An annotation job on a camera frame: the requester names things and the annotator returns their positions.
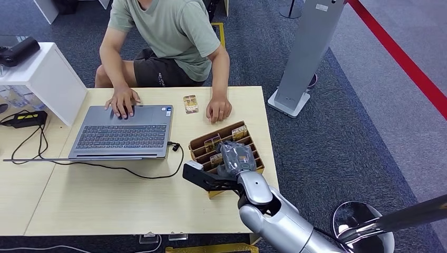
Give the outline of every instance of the carpet floor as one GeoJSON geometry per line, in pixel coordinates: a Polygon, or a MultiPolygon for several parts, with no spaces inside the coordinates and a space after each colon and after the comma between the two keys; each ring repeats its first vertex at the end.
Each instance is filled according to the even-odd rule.
{"type": "MultiPolygon", "coordinates": [[[[75,15],[59,16],[49,26],[31,0],[6,1],[0,16],[7,25],[0,26],[0,34],[31,35],[40,42],[55,42],[85,85],[93,86],[109,11],[96,1],[82,2],[75,15]]],[[[273,94],[298,25],[297,20],[278,14],[278,8],[287,4],[285,0],[231,1],[229,17],[224,16],[223,6],[218,8],[215,21],[224,23],[231,58],[230,85],[260,85],[265,100],[273,94]]],[[[144,40],[132,31],[122,56],[132,59],[144,47],[144,40]]],[[[417,203],[330,50],[317,74],[319,83],[298,118],[266,109],[281,193],[304,218],[326,231],[330,231],[332,212],[345,201],[367,202],[382,213],[417,203]]],[[[150,249],[137,241],[136,236],[1,237],[0,248],[64,244],[94,252],[150,249]]],[[[247,241],[247,236],[192,235],[190,240],[175,244],[164,237],[159,251],[166,246],[241,241],[247,241]]],[[[396,232],[395,245],[395,252],[444,252],[430,225],[396,232]]],[[[261,252],[275,252],[264,241],[258,246],[261,252]]]]}

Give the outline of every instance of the knee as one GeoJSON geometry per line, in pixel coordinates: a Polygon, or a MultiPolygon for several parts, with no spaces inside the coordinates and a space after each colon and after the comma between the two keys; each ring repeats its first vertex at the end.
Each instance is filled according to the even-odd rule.
{"type": "Polygon", "coordinates": [[[96,70],[95,88],[111,88],[111,87],[113,86],[110,83],[109,77],[107,76],[104,67],[100,65],[96,70]]]}

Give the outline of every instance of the power adapter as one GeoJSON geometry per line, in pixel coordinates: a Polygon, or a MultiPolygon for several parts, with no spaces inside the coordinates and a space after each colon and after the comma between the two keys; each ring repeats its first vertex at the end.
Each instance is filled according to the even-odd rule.
{"type": "Polygon", "coordinates": [[[2,122],[1,125],[14,128],[25,128],[34,125],[44,125],[47,117],[48,114],[45,111],[20,113],[14,115],[13,119],[2,122]]]}

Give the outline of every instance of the wooden table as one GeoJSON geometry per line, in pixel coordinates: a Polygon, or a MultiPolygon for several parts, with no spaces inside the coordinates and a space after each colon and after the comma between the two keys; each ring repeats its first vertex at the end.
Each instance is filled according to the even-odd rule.
{"type": "MultiPolygon", "coordinates": [[[[0,114],[0,119],[17,113],[21,109],[10,108],[0,114]]],[[[47,157],[59,157],[65,145],[70,128],[65,126],[51,112],[48,113],[48,126],[45,135],[50,143],[45,152],[47,157]]],[[[0,126],[0,236],[21,236],[33,216],[37,203],[53,172],[54,164],[39,162],[15,165],[3,162],[10,159],[17,146],[37,127],[15,129],[0,126]]],[[[37,154],[39,133],[29,139],[16,153],[14,158],[32,158],[37,154]]]]}
{"type": "MultiPolygon", "coordinates": [[[[136,89],[143,104],[172,104],[170,140],[181,143],[184,162],[189,142],[203,134],[244,120],[265,164],[264,177],[278,187],[263,92],[259,86],[230,87],[231,116],[215,125],[205,117],[209,87],[136,89]],[[199,113],[186,114],[183,97],[195,94],[199,113]]],[[[103,105],[112,89],[89,89],[60,157],[67,157],[90,105],[103,105]]],[[[57,140],[50,141],[55,145],[57,140]]],[[[123,166],[146,176],[172,174],[181,152],[169,151],[165,160],[101,162],[123,166]]],[[[213,199],[182,178],[145,180],[126,171],[79,164],[55,166],[25,235],[125,235],[152,233],[250,232],[240,221],[238,197],[225,192],[213,199]]]]}

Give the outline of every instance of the person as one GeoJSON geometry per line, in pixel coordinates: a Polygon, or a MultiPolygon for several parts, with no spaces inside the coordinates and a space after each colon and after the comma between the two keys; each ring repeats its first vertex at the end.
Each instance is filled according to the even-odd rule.
{"type": "Polygon", "coordinates": [[[215,123],[231,113],[227,98],[230,59],[202,0],[114,0],[100,57],[95,87],[114,88],[105,109],[111,106],[116,116],[133,116],[132,100],[141,102],[132,88],[201,86],[211,67],[212,96],[206,116],[215,123]],[[134,61],[124,61],[121,47],[134,26],[150,48],[134,61]]]}

